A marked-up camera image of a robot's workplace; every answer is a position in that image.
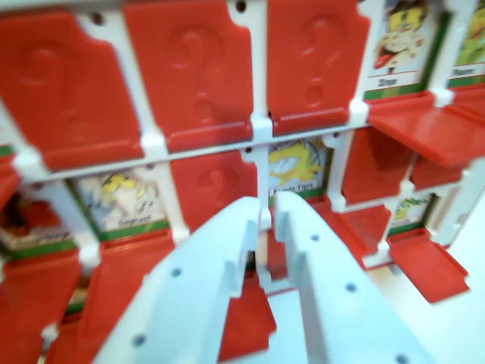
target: cartoon face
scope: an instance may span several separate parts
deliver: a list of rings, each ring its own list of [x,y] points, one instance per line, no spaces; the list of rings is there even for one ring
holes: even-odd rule
[[[389,13],[387,34],[377,44],[374,68],[388,67],[390,73],[415,59],[423,49],[424,38],[417,30],[428,14],[424,0],[400,1]]]
[[[318,151],[304,140],[278,145],[270,153],[269,162],[273,165],[270,175],[280,178],[280,185],[296,178],[311,180],[314,174],[323,170],[319,165]]]
[[[80,185],[87,195],[88,207],[101,209],[111,217],[138,215],[156,208],[156,184],[146,182],[130,171],[84,178]]]
[[[456,64],[479,63],[485,56],[485,2],[481,2],[471,19],[467,37]]]
[[[271,170],[271,175],[278,177],[280,175],[288,174],[294,171],[300,160],[308,158],[310,151],[305,148],[302,141],[285,148],[285,146],[277,146],[277,148],[270,153],[269,162],[275,164]]]

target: white surface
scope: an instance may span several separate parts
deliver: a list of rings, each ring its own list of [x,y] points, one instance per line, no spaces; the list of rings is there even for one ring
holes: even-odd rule
[[[485,337],[484,218],[485,197],[482,196],[449,250],[453,257],[468,270],[469,276],[466,281],[470,291],[467,293],[431,305],[404,274],[394,275],[388,267],[368,272],[368,276],[394,308],[396,314],[439,364],[485,362],[485,350],[483,350]],[[270,338],[269,352],[234,362],[242,364],[307,362],[297,291],[272,296],[269,298],[269,303],[278,327],[276,334]]]
[[[216,362],[230,298],[240,296],[248,251],[257,248],[260,213],[257,198],[243,197],[158,263],[95,362]]]

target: red flip-down tile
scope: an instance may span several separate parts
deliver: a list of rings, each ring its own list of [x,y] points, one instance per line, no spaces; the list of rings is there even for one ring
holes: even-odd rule
[[[266,350],[276,322],[258,275],[247,277],[240,298],[230,300],[219,361]]]
[[[276,135],[347,122],[368,30],[354,0],[269,0],[268,106]]]
[[[462,178],[462,170],[466,165],[447,168],[433,163],[422,155],[416,160],[416,164],[411,173],[411,182],[416,186],[416,190],[439,186],[440,184],[450,184],[458,182]]]
[[[37,364],[42,354],[40,334],[14,335],[0,340],[0,362],[4,364]]]
[[[390,217],[391,211],[381,205],[347,212],[341,214],[339,219],[353,235],[363,256],[367,256],[377,253],[377,245],[383,238]]]
[[[79,322],[69,322],[61,326],[58,338],[48,350],[45,364],[90,364],[102,341],[84,343],[78,340]]]
[[[20,177],[12,167],[13,156],[0,158],[0,209],[12,197],[20,184]]]
[[[438,165],[455,168],[485,155],[483,118],[456,105],[436,108],[429,92],[369,103],[371,125]]]
[[[59,9],[2,14],[0,43],[0,95],[49,168],[143,157],[110,43]]]
[[[80,338],[102,342],[116,325],[148,274],[174,248],[167,231],[102,245],[102,261],[92,274],[80,321]]]
[[[171,152],[252,138],[251,33],[225,0],[132,2],[124,14]]]
[[[429,239],[426,229],[394,235],[388,241],[394,262],[429,303],[468,290],[467,271]]]
[[[481,117],[485,123],[485,85],[462,86],[453,89],[455,98],[453,105],[463,108],[478,117]]]
[[[288,277],[285,244],[276,241],[272,230],[268,231],[268,271],[272,281]]]
[[[258,195],[258,169],[237,150],[171,162],[183,218],[197,230],[221,209]]]
[[[399,194],[414,153],[373,127],[355,132],[342,192],[347,204]]]
[[[61,321],[81,274],[77,251],[9,262],[0,284],[0,340]]]

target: raised question mark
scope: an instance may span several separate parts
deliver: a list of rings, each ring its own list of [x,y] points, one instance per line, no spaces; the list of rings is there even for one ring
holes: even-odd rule
[[[307,58],[311,70],[310,85],[305,91],[305,100],[311,107],[324,99],[324,84],[332,63],[343,49],[345,30],[333,17],[319,16],[303,24],[299,33],[299,47]]]
[[[84,140],[86,123],[76,107],[82,79],[81,60],[65,45],[57,42],[35,42],[20,52],[20,79],[31,86],[54,84],[58,91],[56,109],[70,131],[71,141]]]
[[[202,123],[216,118],[216,105],[211,101],[210,88],[214,74],[224,57],[224,45],[219,35],[207,27],[188,27],[171,37],[168,55],[171,64],[185,68],[197,79],[194,113]]]

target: cartoon character card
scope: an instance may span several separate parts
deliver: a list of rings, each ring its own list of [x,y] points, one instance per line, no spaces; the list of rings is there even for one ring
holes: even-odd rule
[[[442,14],[441,0],[386,1],[366,99],[421,91]]]
[[[423,224],[423,217],[431,203],[433,195],[419,198],[403,199],[399,202],[394,221],[391,222],[390,234],[419,228]]]
[[[471,18],[460,48],[449,86],[467,86],[485,82],[485,0],[481,0]]]
[[[278,143],[269,150],[270,205],[277,191],[293,191],[303,198],[323,192],[327,149],[321,138]]]
[[[168,227],[157,165],[74,181],[77,198],[101,240]]]
[[[21,192],[14,193],[0,211],[0,240],[15,259],[75,247],[49,202]]]

